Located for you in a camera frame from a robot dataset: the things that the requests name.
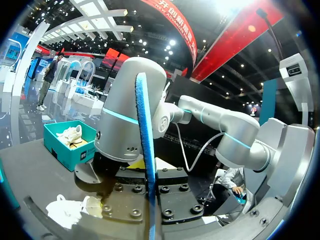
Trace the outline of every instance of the seated person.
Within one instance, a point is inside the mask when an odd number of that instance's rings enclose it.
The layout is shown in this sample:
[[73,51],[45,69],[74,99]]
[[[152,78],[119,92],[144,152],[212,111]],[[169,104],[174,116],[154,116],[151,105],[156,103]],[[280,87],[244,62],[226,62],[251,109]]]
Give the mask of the seated person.
[[228,199],[228,190],[232,190],[236,195],[243,195],[244,189],[241,187],[245,183],[244,168],[229,168],[224,176],[219,177],[213,185],[212,192],[215,201],[204,208],[205,215],[212,215]]

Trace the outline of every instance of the blue sponge strip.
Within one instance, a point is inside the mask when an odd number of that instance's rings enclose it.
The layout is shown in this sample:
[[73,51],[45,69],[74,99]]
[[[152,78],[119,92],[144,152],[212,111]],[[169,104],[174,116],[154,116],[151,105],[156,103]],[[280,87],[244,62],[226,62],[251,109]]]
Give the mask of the blue sponge strip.
[[136,109],[147,177],[149,199],[149,240],[156,238],[156,164],[146,73],[138,73],[135,81]]

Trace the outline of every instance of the hand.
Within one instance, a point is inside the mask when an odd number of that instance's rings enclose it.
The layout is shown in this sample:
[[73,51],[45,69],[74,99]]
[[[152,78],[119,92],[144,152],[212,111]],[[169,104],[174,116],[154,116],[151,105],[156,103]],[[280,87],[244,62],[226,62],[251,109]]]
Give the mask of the hand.
[[232,188],[232,191],[235,192],[236,194],[239,194],[239,195],[241,195],[244,192],[244,190],[240,186],[234,186]]

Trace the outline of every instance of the black metal block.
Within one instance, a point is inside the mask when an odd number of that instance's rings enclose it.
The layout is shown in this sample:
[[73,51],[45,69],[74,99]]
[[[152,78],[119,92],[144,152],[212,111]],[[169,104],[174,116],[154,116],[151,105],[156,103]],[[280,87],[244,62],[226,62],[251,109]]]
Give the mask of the black metal block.
[[144,185],[116,183],[114,191],[102,199],[102,215],[105,219],[138,224],[144,219],[146,198]]
[[203,207],[191,191],[162,193],[158,199],[164,225],[185,223],[203,216]]
[[119,171],[115,175],[115,179],[121,184],[133,184],[133,185],[144,185],[146,174],[143,169],[128,169],[120,167]]
[[188,174],[182,167],[177,169],[162,169],[157,171],[158,185],[176,185],[188,182]]
[[160,194],[178,194],[178,193],[190,192],[190,191],[191,190],[188,183],[158,186],[158,193]]

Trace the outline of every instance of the white sneaker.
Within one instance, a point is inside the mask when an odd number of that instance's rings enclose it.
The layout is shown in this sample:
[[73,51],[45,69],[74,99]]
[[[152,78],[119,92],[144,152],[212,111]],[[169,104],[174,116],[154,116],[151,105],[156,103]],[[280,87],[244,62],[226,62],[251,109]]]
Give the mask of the white sneaker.
[[42,106],[36,106],[36,109],[39,111],[44,111],[45,109]]
[[58,140],[65,145],[78,144],[82,142],[82,127],[78,125],[76,127],[70,127],[66,132],[58,137]]

